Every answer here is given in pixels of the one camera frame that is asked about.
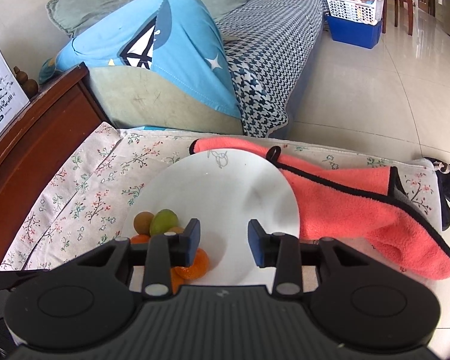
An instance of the ribbed black surface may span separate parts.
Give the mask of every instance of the ribbed black surface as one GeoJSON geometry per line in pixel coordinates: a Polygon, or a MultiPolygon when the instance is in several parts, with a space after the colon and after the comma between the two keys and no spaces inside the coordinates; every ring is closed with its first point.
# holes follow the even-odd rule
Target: ribbed black surface
{"type": "MultiPolygon", "coordinates": [[[[182,287],[179,295],[150,302],[120,336],[95,349],[45,354],[21,347],[13,360],[288,360],[372,359],[333,342],[297,303],[272,299],[265,287],[182,287]]],[[[389,359],[437,360],[419,349],[389,359]]]]}

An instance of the white plastic basket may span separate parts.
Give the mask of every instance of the white plastic basket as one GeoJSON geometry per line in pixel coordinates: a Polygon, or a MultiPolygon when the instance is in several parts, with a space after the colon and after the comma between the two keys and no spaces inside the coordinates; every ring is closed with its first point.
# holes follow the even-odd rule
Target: white plastic basket
{"type": "Polygon", "coordinates": [[[331,16],[375,25],[382,19],[384,1],[374,0],[373,4],[364,4],[351,0],[327,0],[327,4],[331,16]]]}

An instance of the blue storage box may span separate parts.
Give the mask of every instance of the blue storage box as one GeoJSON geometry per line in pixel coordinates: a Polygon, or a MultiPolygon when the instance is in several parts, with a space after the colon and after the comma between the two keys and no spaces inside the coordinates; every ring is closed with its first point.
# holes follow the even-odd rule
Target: blue storage box
{"type": "Polygon", "coordinates": [[[376,25],[355,23],[339,17],[327,16],[331,38],[334,41],[354,44],[355,46],[373,48],[380,40],[382,21],[376,25]]]}

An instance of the red towel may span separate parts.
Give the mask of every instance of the red towel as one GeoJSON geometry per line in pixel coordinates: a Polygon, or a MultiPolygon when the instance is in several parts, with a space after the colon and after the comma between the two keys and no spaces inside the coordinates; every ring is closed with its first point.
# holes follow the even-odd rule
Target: red towel
{"type": "Polygon", "coordinates": [[[325,170],[236,138],[198,139],[190,153],[240,149],[267,158],[286,177],[300,214],[300,238],[364,237],[394,263],[429,279],[450,277],[450,247],[414,207],[396,167],[325,170]]]}

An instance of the white star print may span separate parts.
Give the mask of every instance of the white star print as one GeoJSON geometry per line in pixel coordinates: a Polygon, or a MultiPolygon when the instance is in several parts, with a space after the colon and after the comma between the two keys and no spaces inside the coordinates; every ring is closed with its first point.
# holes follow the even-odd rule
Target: white star print
{"type": "Polygon", "coordinates": [[[212,69],[212,70],[214,70],[215,68],[222,68],[220,65],[219,65],[219,63],[218,63],[218,54],[217,54],[217,56],[215,57],[215,59],[208,59],[208,58],[205,58],[208,62],[210,62],[210,68],[212,69]]]}

